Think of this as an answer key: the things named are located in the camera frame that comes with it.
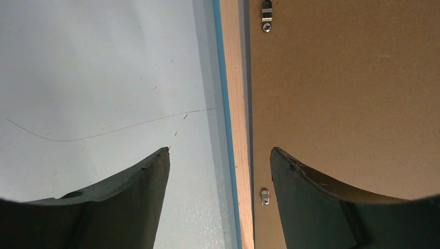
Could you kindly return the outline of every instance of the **metal bracket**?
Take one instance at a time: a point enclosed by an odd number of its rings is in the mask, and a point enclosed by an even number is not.
[[[269,196],[269,191],[267,189],[262,189],[262,205],[263,206],[267,206],[269,205],[269,200],[270,200],[270,196]]]
[[[268,33],[272,29],[272,2],[264,0],[262,4],[262,29]]]

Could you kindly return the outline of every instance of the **white surface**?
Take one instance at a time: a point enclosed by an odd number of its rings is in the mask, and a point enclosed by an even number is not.
[[[58,198],[171,146],[155,248],[237,247],[211,1],[1,1],[0,16],[2,198]]]

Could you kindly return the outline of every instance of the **dark green plastic part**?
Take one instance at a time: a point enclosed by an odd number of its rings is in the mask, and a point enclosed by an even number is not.
[[[60,199],[0,200],[0,248],[153,248],[168,148]]]
[[[342,183],[274,148],[272,180],[288,249],[440,248],[440,196],[403,200]]]

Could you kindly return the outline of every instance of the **plywood edge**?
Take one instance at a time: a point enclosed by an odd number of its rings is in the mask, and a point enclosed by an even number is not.
[[[232,144],[237,179],[238,210],[243,249],[254,248],[248,133],[244,99],[239,0],[220,1],[226,62]]]

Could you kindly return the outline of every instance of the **brown hardboard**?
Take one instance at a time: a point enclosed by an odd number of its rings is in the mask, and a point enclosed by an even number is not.
[[[255,248],[285,248],[275,146],[371,192],[440,192],[439,0],[273,0],[269,33],[249,3]]]

